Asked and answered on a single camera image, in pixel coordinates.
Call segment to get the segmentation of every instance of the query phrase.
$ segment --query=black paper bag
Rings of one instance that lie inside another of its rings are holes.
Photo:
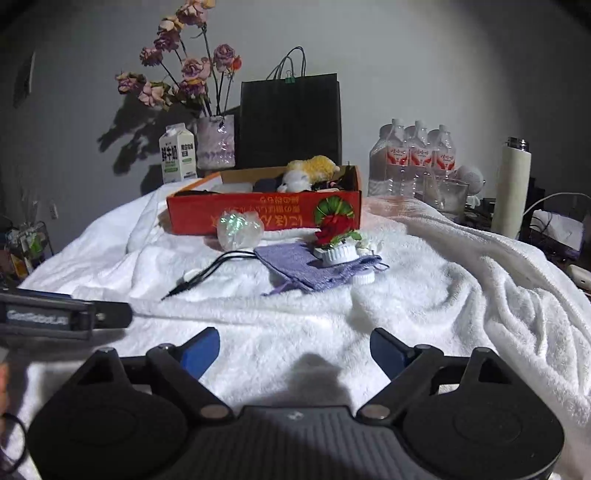
[[[242,82],[236,168],[326,155],[341,165],[336,73]]]

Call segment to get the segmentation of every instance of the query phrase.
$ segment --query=gray wall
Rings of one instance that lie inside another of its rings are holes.
[[[20,187],[37,192],[57,248],[158,179],[154,140],[183,113],[125,102],[113,76],[164,77],[143,69],[138,54],[178,3],[46,0],[0,37],[5,209],[19,217]],[[581,148],[591,34],[551,0],[218,0],[209,26],[214,45],[227,42],[242,55],[239,80],[264,78],[298,44],[308,74],[337,72],[343,161],[365,176],[379,127],[397,116],[431,128],[446,123],[459,163],[477,165],[489,180],[487,195],[508,135],[530,140],[533,175],[549,192],[591,193]],[[203,54],[201,39],[189,42]],[[33,49],[33,94],[14,109],[14,77]],[[174,56],[165,63],[178,69]],[[238,103],[239,85],[230,94],[230,105]],[[48,219],[49,201],[58,220]]]

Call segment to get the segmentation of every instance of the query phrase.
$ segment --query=purple pouch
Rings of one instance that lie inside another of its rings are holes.
[[[255,248],[255,255],[270,270],[277,272],[285,283],[271,294],[290,288],[305,292],[324,291],[347,283],[357,273],[373,268],[382,261],[379,255],[366,255],[352,262],[323,266],[306,244],[278,244]]]

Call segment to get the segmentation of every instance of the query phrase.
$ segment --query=white fan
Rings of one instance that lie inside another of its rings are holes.
[[[468,187],[468,195],[476,195],[482,190],[485,180],[482,173],[476,167],[462,165],[454,172],[454,178],[465,181]]]

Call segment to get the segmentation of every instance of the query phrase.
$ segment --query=box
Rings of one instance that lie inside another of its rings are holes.
[[[340,168],[339,177],[346,167]],[[208,190],[221,183],[251,182],[274,178],[285,172],[285,167],[249,168],[246,170],[226,170],[198,180],[167,198],[168,213],[172,232],[177,235],[211,235],[216,233],[217,220],[224,212],[255,211],[259,214],[265,230],[288,228],[315,228],[327,215],[325,199],[338,197],[341,212],[353,217],[354,228],[361,221],[361,184],[359,170],[355,169],[355,191],[352,192],[300,192],[300,193],[211,193],[187,194],[179,192]]]
[[[169,125],[160,137],[164,183],[197,178],[195,137],[185,124]]]

